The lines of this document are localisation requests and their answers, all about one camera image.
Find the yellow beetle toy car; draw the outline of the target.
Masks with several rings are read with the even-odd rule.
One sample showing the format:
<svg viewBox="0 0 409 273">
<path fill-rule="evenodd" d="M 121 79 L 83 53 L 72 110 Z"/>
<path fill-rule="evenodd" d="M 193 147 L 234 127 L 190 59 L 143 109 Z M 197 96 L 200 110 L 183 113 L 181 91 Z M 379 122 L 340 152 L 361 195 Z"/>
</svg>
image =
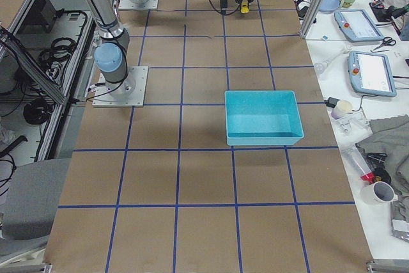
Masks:
<svg viewBox="0 0 409 273">
<path fill-rule="evenodd" d="M 249 13 L 249 4 L 248 2 L 242 2 L 240 5 L 240 13 L 246 14 Z"/>
</svg>

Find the blue plastic plate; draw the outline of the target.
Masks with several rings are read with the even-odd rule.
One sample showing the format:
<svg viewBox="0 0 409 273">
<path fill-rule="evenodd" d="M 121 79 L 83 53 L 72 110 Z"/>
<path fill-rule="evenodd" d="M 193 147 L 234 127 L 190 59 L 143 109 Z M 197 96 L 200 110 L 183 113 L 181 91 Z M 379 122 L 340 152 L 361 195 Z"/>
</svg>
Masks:
<svg viewBox="0 0 409 273">
<path fill-rule="evenodd" d="M 319 12 L 327 14 L 333 13 L 339 8 L 339 5 L 339 0 L 322 0 L 319 7 Z"/>
</svg>

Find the upper teach pendant tablet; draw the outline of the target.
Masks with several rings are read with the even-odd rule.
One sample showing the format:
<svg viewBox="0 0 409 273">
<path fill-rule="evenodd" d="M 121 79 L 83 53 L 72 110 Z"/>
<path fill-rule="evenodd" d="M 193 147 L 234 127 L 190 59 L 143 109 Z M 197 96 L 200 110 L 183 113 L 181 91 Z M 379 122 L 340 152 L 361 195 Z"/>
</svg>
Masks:
<svg viewBox="0 0 409 273">
<path fill-rule="evenodd" d="M 384 39 L 365 10 L 337 10 L 334 12 L 334 18 L 350 42 L 376 42 Z"/>
</svg>

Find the teach pendant tablet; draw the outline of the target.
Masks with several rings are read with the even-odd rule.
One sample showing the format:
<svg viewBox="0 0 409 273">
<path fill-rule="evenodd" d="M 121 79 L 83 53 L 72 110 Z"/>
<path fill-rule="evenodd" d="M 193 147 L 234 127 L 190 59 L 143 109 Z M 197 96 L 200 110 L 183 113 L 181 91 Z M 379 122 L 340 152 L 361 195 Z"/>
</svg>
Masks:
<svg viewBox="0 0 409 273">
<path fill-rule="evenodd" d="M 376 42 L 384 39 L 365 10 L 337 10 L 334 12 L 334 18 L 350 42 Z"/>
<path fill-rule="evenodd" d="M 357 93 L 381 97 L 397 95 L 389 59 L 384 54 L 351 51 L 348 55 L 348 74 Z"/>
</svg>

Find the teal plastic storage bin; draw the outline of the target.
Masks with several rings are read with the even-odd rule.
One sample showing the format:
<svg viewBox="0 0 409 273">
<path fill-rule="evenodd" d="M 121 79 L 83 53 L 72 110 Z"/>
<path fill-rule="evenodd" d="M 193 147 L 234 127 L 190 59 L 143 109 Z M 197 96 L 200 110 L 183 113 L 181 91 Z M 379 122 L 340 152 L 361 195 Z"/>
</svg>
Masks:
<svg viewBox="0 0 409 273">
<path fill-rule="evenodd" d="M 304 138 L 295 92 L 229 90 L 224 94 L 230 146 L 291 146 Z"/>
</svg>

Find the black scissors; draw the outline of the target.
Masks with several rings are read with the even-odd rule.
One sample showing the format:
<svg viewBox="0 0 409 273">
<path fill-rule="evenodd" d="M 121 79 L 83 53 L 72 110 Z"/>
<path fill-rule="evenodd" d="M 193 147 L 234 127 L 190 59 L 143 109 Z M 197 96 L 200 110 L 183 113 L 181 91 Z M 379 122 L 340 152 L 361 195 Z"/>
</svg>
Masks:
<svg viewBox="0 0 409 273">
<path fill-rule="evenodd" d="M 386 47 L 386 46 L 394 46 L 396 44 L 396 40 L 393 39 L 390 36 L 386 36 L 382 42 L 380 43 L 379 46 L 371 49 L 371 52 L 378 52 L 379 49 L 381 49 L 382 47 Z"/>
</svg>

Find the lower teach pendant tablet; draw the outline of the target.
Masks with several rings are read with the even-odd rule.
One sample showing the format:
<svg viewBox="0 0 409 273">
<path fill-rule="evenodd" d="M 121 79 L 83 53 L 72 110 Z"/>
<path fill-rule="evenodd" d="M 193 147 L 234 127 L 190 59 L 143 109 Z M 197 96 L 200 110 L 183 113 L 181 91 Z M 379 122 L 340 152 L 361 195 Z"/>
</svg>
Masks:
<svg viewBox="0 0 409 273">
<path fill-rule="evenodd" d="M 397 95 L 389 59 L 384 54 L 351 51 L 348 55 L 348 74 L 357 93 L 381 97 Z"/>
</svg>

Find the cream paper cup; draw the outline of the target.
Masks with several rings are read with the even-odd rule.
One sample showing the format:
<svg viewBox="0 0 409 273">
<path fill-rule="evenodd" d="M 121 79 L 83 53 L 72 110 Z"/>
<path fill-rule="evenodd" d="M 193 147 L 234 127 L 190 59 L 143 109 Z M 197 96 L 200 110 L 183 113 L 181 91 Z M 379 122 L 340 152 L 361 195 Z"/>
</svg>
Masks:
<svg viewBox="0 0 409 273">
<path fill-rule="evenodd" d="M 347 100 L 339 100 L 331 112 L 331 117 L 337 120 L 352 113 L 352 104 Z"/>
</svg>

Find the grey cloth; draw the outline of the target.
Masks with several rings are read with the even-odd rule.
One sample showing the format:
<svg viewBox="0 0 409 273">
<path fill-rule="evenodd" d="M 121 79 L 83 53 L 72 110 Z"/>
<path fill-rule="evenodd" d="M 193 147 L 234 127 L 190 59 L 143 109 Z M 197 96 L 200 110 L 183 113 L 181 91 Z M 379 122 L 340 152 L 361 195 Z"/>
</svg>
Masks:
<svg viewBox="0 0 409 273">
<path fill-rule="evenodd" d="M 408 116 L 371 120 L 372 134 L 358 142 L 362 154 L 385 153 L 384 166 L 399 200 L 408 206 Z"/>
</svg>

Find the white mug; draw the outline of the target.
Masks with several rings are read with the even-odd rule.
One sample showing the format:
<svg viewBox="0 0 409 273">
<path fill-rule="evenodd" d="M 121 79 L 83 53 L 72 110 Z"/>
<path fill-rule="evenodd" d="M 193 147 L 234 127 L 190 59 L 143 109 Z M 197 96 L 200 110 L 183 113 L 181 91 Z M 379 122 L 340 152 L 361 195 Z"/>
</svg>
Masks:
<svg viewBox="0 0 409 273">
<path fill-rule="evenodd" d="M 361 188 L 357 207 L 364 210 L 376 210 L 397 201 L 398 195 L 386 182 L 375 182 Z"/>
</svg>

